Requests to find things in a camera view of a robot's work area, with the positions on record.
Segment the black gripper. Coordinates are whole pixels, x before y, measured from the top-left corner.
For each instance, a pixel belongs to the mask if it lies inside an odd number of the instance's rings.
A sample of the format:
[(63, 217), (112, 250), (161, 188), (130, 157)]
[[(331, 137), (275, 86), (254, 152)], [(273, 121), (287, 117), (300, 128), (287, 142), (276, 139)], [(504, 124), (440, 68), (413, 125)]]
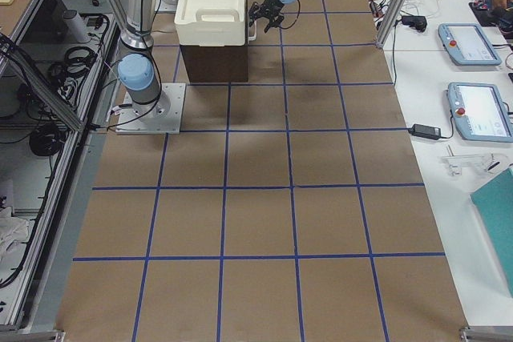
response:
[(265, 34), (272, 28), (280, 28), (285, 18), (281, 13), (284, 6), (280, 0), (264, 0), (261, 4), (254, 2), (248, 10), (248, 27), (255, 26), (257, 19), (266, 18), (268, 23), (264, 28)]

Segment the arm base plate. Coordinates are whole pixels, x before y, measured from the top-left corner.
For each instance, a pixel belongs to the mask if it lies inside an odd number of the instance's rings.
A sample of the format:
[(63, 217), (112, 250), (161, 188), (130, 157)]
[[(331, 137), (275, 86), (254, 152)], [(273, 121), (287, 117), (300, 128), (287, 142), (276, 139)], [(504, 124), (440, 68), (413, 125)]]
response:
[(179, 134), (183, 115), (185, 83), (164, 83), (159, 102), (146, 106), (133, 104), (126, 91), (115, 132), (126, 135)]

